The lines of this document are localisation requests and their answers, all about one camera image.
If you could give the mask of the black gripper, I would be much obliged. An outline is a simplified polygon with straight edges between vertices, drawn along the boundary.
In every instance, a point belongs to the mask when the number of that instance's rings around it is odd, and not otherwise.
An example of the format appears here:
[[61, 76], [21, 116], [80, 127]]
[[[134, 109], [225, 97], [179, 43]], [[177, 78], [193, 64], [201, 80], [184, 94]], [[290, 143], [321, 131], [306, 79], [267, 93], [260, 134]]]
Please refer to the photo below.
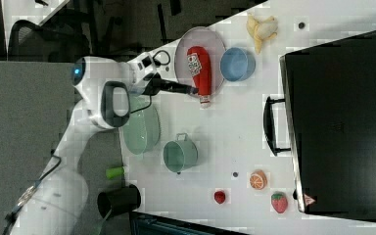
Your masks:
[[162, 79], [158, 73], [155, 73], [151, 76], [149, 83], [145, 87], [143, 95], [155, 96], [160, 91], [196, 95], [199, 89], [190, 85], [181, 84], [177, 82], [169, 83], [167, 80]]

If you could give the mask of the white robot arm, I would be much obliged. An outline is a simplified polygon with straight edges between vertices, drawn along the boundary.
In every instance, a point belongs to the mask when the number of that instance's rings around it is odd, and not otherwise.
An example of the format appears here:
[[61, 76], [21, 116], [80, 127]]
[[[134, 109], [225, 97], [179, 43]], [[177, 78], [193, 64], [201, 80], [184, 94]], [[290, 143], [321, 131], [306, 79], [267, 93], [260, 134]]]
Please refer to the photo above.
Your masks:
[[132, 95], [198, 92], [161, 78], [149, 53], [129, 62], [82, 57], [74, 63], [71, 80], [81, 99], [42, 174], [7, 214], [3, 235], [70, 235], [88, 199], [88, 184], [78, 172], [78, 163], [92, 136], [128, 122], [135, 112], [130, 106]]

